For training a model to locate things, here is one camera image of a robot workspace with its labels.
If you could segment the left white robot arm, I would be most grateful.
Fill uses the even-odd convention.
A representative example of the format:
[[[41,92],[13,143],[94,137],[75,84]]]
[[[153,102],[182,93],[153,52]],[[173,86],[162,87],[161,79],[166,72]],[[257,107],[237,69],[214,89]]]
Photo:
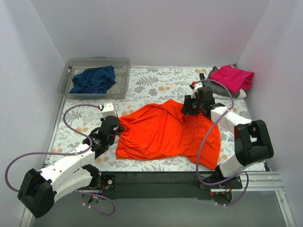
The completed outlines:
[[[39,171],[30,169],[18,199],[40,218],[63,196],[84,187],[98,188],[101,172],[91,162],[105,153],[123,130],[118,117],[107,116],[73,152]]]

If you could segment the orange t shirt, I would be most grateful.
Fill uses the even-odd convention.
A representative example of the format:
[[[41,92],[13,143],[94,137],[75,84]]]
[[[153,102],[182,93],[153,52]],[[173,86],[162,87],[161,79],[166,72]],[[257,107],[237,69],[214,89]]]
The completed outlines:
[[[182,114],[182,106],[170,99],[120,117],[125,130],[116,157],[146,161],[185,156],[214,170],[221,149],[219,128],[212,128],[213,122],[200,114]]]

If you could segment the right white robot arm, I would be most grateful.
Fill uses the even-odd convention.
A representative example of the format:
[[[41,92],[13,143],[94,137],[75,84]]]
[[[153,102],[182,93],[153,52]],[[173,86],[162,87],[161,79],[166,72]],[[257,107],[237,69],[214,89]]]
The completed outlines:
[[[192,95],[186,95],[181,112],[185,115],[198,115],[219,124],[234,135],[235,154],[218,165],[205,183],[227,187],[232,178],[247,167],[270,159],[274,155],[273,146],[263,120],[250,120],[237,115],[221,103],[216,103],[210,87],[200,84],[190,85]]]

